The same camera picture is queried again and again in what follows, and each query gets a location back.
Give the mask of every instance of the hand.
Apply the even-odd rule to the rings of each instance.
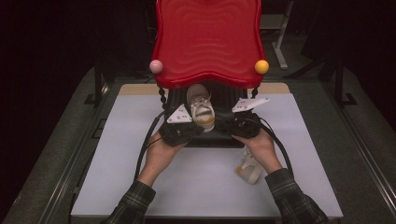
[[[161,139],[159,132],[151,136],[148,144],[146,163],[137,180],[152,187],[158,175],[168,167],[175,155],[186,144],[170,147]]]
[[[274,140],[263,129],[257,136],[252,138],[243,138],[233,135],[233,138],[245,144],[253,158],[264,168],[267,174],[282,168],[279,159],[276,156]]]

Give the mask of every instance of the white triangular marker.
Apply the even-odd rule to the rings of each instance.
[[[247,111],[249,109],[253,109],[258,105],[263,105],[270,101],[270,98],[262,98],[262,99],[239,99],[238,103],[233,107],[233,112],[242,112]]]
[[[187,112],[187,109],[184,105],[178,107],[177,110],[169,117],[167,120],[168,123],[188,123],[192,122],[192,117]]]

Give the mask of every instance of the ball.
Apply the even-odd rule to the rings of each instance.
[[[262,74],[262,75],[267,73],[269,68],[270,68],[270,65],[265,60],[259,60],[254,65],[254,69],[256,69],[256,72],[259,74]]]
[[[154,74],[159,74],[163,70],[163,63],[160,60],[153,60],[149,63],[149,70]]]

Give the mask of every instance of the yellow ball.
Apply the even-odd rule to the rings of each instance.
[[[254,65],[254,69],[256,69],[256,72],[259,74],[262,74],[262,75],[265,74],[266,72],[268,72],[269,68],[270,68],[270,65],[265,60],[259,60]]]

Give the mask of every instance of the pink ball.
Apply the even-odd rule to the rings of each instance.
[[[149,70],[154,74],[159,74],[163,70],[163,63],[160,60],[153,60],[149,64]]]

